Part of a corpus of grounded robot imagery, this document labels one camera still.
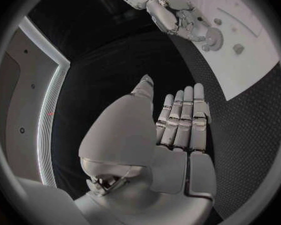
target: gear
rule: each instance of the gear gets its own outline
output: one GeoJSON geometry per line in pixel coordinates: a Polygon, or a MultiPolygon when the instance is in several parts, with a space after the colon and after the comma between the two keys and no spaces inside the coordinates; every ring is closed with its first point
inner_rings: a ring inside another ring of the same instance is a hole
{"type": "Polygon", "coordinates": [[[215,27],[210,27],[206,33],[206,42],[209,49],[212,51],[221,49],[224,44],[224,37],[221,30],[215,27]]]}

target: white light strip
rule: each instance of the white light strip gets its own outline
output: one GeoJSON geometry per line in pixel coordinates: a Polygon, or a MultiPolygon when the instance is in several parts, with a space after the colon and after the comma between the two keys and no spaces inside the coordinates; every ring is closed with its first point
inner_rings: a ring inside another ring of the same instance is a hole
{"type": "Polygon", "coordinates": [[[70,61],[48,41],[27,17],[22,20],[19,28],[39,49],[58,64],[42,101],[36,138],[37,165],[41,182],[44,185],[56,187],[51,160],[51,134],[57,100],[70,68],[70,61]]]}

